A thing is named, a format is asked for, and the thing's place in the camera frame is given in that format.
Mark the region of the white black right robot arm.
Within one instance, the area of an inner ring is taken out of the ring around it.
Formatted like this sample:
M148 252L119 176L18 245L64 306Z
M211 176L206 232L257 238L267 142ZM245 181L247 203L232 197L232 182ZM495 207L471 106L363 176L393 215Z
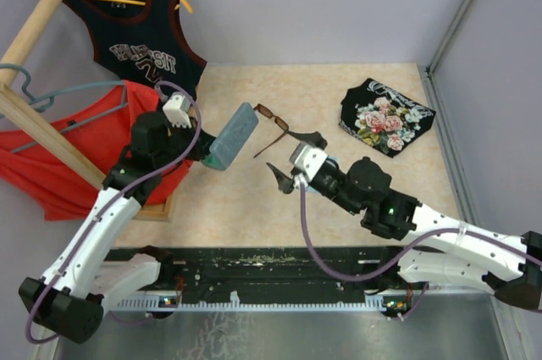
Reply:
M290 156L292 170L272 171L284 194L313 188L351 215L372 235L404 243L378 269L343 274L318 255L308 233L307 205L301 205L301 231L313 261L329 276L345 282L379 277L390 289L403 282L456 285L483 291L500 302L535 313L541 310L541 235L506 235L440 213L417 198L391 189L391 177L368 157L342 172L325 151L318 133L293 133L299 144Z

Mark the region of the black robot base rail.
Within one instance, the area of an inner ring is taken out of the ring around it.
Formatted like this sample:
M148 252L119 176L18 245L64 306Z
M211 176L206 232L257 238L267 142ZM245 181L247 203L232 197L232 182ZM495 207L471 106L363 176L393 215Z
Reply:
M304 247L180 247L168 249L169 269L130 294L119 312L165 318L181 312L406 313L423 284L394 269L351 283L325 274Z

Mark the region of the light blue cleaning cloth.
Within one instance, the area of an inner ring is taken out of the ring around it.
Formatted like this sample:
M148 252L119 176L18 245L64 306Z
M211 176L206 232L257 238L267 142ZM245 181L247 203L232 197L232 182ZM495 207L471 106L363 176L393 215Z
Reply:
M324 167L330 168L332 171L339 170L339 164L333 158L328 158L324 163ZM321 194L321 191L315 188L313 185L310 185L307 188L307 192L313 193L313 194Z

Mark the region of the grey-blue glasses case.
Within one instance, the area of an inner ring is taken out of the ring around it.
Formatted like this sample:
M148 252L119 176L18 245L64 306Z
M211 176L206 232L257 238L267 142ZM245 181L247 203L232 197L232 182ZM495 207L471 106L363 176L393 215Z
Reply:
M210 169L225 171L244 147L257 124L258 118L252 105L248 102L242 103L211 145L211 151L218 162L203 165Z

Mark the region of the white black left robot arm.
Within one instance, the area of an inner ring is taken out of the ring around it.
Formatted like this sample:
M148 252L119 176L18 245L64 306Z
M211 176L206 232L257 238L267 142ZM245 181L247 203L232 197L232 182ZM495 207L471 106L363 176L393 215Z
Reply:
M27 277L20 284L29 343L41 345L58 337L88 341L126 297L148 285L164 290L175 282L169 255L152 246L109 274L97 272L113 242L162 183L164 172L185 160L206 159L214 139L204 134L199 112L171 117L148 112L136 119L129 143L69 244L39 278Z

